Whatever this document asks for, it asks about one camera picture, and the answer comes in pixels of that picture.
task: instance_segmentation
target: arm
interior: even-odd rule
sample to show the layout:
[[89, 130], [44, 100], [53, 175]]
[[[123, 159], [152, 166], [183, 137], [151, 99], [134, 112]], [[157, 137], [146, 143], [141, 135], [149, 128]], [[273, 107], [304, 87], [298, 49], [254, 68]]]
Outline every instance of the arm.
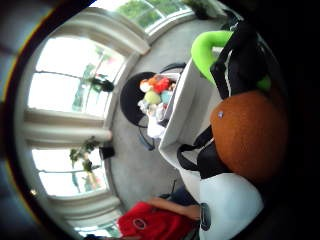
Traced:
[[156, 208], [186, 216], [192, 220], [200, 219], [200, 207], [198, 205], [183, 206], [159, 197], [151, 198], [147, 203]]

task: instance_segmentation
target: black chair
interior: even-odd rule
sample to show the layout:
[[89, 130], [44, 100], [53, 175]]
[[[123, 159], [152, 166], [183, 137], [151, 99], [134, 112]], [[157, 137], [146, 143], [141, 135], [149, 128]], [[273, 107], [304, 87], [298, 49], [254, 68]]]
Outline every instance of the black chair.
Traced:
[[[171, 63], [165, 66], [160, 73], [164, 73], [171, 69], [182, 69], [183, 71], [186, 63]], [[147, 128], [147, 123], [141, 123], [146, 115], [140, 110], [138, 102], [143, 99], [145, 93], [140, 90], [140, 81], [154, 76], [155, 72], [140, 72], [131, 76], [123, 86], [120, 94], [120, 108], [127, 120], [139, 129], [139, 140], [149, 150], [155, 149], [155, 142], [153, 138], [145, 137], [143, 128]]]

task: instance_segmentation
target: window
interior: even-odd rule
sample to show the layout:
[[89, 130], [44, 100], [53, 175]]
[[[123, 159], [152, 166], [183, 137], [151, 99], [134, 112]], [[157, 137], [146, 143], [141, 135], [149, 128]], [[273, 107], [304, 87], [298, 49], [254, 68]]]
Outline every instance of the window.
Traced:
[[122, 0], [96, 1], [91, 7], [100, 7], [116, 11], [147, 33], [171, 16], [190, 11], [190, 8], [179, 0]]
[[83, 237], [87, 236], [87, 234], [95, 234], [96, 236], [102, 237], [120, 237], [120, 231], [116, 224], [116, 219], [110, 221], [106, 224], [93, 226], [93, 227], [85, 227], [85, 228], [75, 228], [75, 230]]
[[92, 172], [84, 171], [79, 161], [72, 167], [69, 153], [69, 149], [32, 150], [39, 177], [48, 195], [68, 197], [109, 188], [98, 149], [89, 156], [94, 169]]
[[102, 117], [110, 94], [91, 79], [103, 76], [114, 83], [124, 60], [87, 38], [51, 38], [36, 65], [28, 107]]

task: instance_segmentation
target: potted plant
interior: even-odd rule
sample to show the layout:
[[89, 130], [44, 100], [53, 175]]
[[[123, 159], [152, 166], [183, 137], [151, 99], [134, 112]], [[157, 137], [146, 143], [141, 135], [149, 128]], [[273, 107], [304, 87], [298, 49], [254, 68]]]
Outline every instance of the potted plant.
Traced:
[[99, 145], [99, 142], [95, 140], [94, 136], [84, 141], [84, 143], [79, 148], [72, 148], [70, 150], [70, 159], [72, 162], [72, 167], [74, 164], [82, 160], [83, 169], [87, 172], [92, 172], [92, 162], [89, 159], [89, 154]]
[[182, 0], [182, 2], [188, 5], [198, 19], [206, 20], [209, 18], [205, 4], [200, 0]]
[[95, 77], [90, 78], [89, 81], [97, 92], [112, 92], [114, 89], [114, 84], [108, 80], [107, 75], [97, 74]]

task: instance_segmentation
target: red shirt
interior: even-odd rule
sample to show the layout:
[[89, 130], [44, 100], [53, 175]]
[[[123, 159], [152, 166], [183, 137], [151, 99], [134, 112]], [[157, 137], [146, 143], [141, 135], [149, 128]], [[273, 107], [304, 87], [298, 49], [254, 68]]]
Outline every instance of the red shirt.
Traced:
[[194, 227], [195, 221], [148, 203], [138, 202], [118, 219], [123, 237], [140, 236], [141, 240], [180, 240]]

